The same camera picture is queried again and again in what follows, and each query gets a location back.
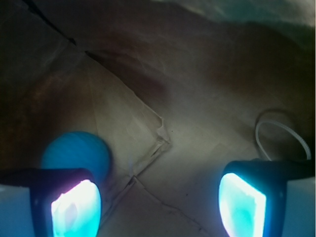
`cyan light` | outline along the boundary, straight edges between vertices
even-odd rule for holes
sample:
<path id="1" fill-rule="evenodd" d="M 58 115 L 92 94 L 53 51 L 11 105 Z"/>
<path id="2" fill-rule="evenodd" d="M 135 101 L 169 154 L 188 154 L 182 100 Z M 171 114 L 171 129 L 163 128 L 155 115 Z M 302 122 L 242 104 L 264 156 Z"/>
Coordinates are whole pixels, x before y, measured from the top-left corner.
<path id="1" fill-rule="evenodd" d="M 97 186 L 83 180 L 51 204 L 54 237 L 95 237 L 101 217 Z"/>
<path id="2" fill-rule="evenodd" d="M 225 174 L 219 186 L 219 208 L 229 236 L 263 236 L 266 200 L 266 195 L 236 174 Z"/>

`black plastic casing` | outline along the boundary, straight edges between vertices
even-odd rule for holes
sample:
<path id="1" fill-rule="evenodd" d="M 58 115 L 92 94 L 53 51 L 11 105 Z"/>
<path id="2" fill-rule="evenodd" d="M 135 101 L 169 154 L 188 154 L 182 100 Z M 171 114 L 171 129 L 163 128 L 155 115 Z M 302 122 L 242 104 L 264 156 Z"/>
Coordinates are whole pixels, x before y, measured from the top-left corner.
<path id="1" fill-rule="evenodd" d="M 232 161 L 223 175 L 234 173 L 267 197 L 264 237 L 282 235 L 289 180 L 315 176 L 315 161 Z"/>
<path id="2" fill-rule="evenodd" d="M 37 237 L 52 237 L 51 203 L 83 180 L 94 182 L 87 169 L 21 169 L 0 171 L 0 183 L 30 190 L 32 219 Z"/>

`led light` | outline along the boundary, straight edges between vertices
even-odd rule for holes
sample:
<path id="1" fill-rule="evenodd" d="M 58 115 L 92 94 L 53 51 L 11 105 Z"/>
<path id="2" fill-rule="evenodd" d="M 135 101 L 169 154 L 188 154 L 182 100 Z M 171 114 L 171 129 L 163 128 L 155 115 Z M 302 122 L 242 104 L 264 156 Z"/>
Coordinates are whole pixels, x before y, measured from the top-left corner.
<path id="1" fill-rule="evenodd" d="M 263 235 L 266 196 L 234 173 L 222 177 L 219 186 L 219 208 L 229 236 Z"/>
<path id="2" fill-rule="evenodd" d="M 97 186 L 83 180 L 51 204 L 54 237 L 95 237 L 101 217 Z"/>

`white panel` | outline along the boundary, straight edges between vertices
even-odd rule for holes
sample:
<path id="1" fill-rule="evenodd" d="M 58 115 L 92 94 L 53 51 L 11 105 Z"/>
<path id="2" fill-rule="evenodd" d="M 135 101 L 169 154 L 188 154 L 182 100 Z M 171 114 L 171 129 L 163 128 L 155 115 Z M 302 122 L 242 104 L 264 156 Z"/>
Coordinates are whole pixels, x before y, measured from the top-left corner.
<path id="1" fill-rule="evenodd" d="M 28 188 L 0 184 L 0 236 L 35 236 Z"/>
<path id="2" fill-rule="evenodd" d="M 315 177 L 287 182 L 282 236 L 315 236 Z"/>

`white cable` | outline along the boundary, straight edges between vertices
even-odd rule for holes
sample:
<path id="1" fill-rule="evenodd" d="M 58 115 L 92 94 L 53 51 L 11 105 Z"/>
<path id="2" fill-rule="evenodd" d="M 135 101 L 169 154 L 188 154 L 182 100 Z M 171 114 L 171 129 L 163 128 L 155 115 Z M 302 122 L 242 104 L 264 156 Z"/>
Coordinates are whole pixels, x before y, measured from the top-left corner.
<path id="1" fill-rule="evenodd" d="M 288 126 L 284 125 L 283 123 L 280 123 L 280 122 L 277 122 L 274 120 L 262 120 L 262 121 L 259 121 L 256 125 L 256 141 L 257 141 L 259 148 L 262 150 L 263 154 L 268 158 L 268 160 L 272 161 L 271 158 L 268 156 L 267 152 L 263 149 L 263 146 L 261 145 L 260 140 L 259 140 L 259 127 L 263 123 L 269 123 L 269 124 L 276 125 L 278 127 L 283 128 L 287 132 L 289 132 L 293 137 L 295 137 L 301 143 L 301 145 L 303 146 L 303 148 L 306 152 L 307 159 L 311 159 L 312 155 L 311 155 L 311 150 L 310 150 L 309 146 L 304 141 L 304 139 L 300 135 L 298 135 L 293 129 L 289 128 Z"/>

